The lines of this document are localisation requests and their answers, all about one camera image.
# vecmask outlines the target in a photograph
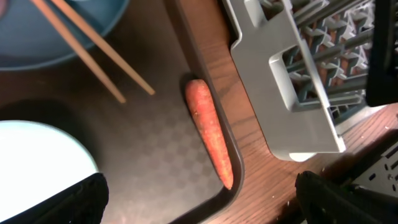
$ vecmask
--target carrot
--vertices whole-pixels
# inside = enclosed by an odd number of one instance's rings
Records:
[[[224,186],[231,190],[234,180],[231,161],[210,90],[205,81],[192,80],[185,87],[185,96],[218,176]]]

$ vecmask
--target wooden chopstick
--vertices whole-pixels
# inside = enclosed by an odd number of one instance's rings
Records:
[[[43,15],[54,26],[58,33],[65,39],[69,46],[76,52],[77,55],[84,61],[97,76],[99,80],[107,87],[107,89],[118,99],[120,103],[125,103],[126,99],[118,88],[112,83],[109,77],[102,71],[101,67],[94,61],[85,48],[79,43],[63,22],[55,15],[51,8],[44,2],[44,0],[31,0],[36,7],[43,13]]]
[[[68,3],[64,0],[52,2],[148,94],[155,94],[155,90]]]

